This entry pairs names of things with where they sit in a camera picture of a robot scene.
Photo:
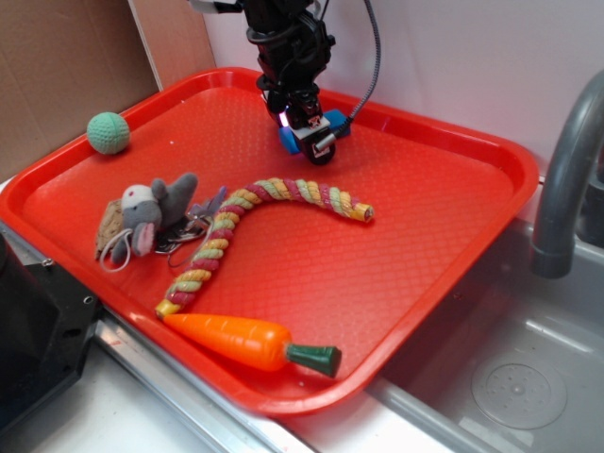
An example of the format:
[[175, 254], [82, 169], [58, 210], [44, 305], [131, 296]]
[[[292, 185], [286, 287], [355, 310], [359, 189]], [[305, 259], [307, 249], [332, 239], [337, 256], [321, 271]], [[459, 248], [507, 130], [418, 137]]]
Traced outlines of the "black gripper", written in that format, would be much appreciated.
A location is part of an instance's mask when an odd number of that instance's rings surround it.
[[[335, 156], [335, 139], [314, 81], [327, 68], [335, 37], [311, 10], [313, 1], [245, 1], [246, 38], [258, 48], [258, 86], [269, 116], [290, 127], [294, 142], [314, 165]], [[287, 92], [293, 92], [289, 98]]]

